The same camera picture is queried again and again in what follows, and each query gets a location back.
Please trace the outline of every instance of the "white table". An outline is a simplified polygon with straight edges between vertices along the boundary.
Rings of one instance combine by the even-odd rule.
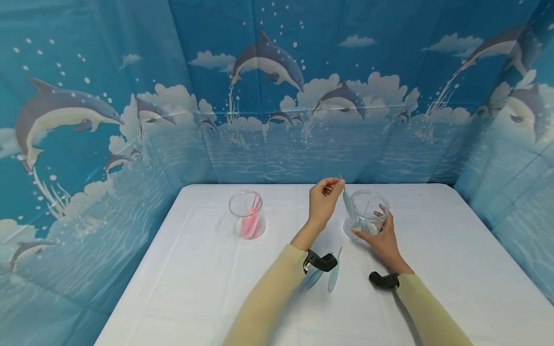
[[[97,346],[221,345],[259,277],[308,214],[310,185],[190,185],[181,190],[108,320]],[[231,230],[228,201],[254,189],[268,227],[256,240]],[[384,195],[399,248],[414,271],[477,345],[553,345],[554,307],[456,191],[439,184],[347,185]],[[313,249],[343,246],[335,290],[328,274],[293,296],[273,345],[415,345],[418,337],[371,271],[384,266],[342,231],[341,199]]]

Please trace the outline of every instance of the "beige shirt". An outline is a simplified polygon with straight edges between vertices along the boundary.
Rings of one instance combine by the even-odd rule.
[[[287,244],[261,277],[231,326],[224,346],[264,346],[290,296],[304,278],[307,252]],[[469,338],[417,275],[398,276],[396,293],[425,346],[472,346]]]

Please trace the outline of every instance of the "black device on wrist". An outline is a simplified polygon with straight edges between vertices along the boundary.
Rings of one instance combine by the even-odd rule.
[[[307,273],[311,266],[325,272],[330,272],[337,266],[337,263],[337,259],[333,256],[333,254],[327,254],[321,258],[312,250],[308,250],[308,256],[304,260],[304,273]]]
[[[378,288],[384,290],[392,290],[400,287],[400,281],[397,274],[390,274],[387,276],[381,276],[378,272],[374,271],[370,274],[370,281]]]

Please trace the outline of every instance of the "clear plastic cup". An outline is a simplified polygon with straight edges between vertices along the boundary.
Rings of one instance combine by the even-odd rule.
[[[259,193],[244,190],[229,200],[229,211],[235,216],[235,231],[241,238],[256,239],[265,231],[263,201]]]
[[[388,201],[378,193],[370,190],[361,190],[354,192],[350,197],[353,205],[353,216],[349,216],[342,228],[346,235],[353,241],[363,242],[352,233],[353,228],[361,229],[371,235],[377,235],[383,227],[384,220],[388,216],[389,204]],[[377,216],[374,211],[383,215]]]

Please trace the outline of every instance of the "dolphin print fabric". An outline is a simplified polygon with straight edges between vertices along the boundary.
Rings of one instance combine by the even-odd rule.
[[[554,301],[553,11],[3,1],[0,344],[94,344],[193,183],[455,184]]]

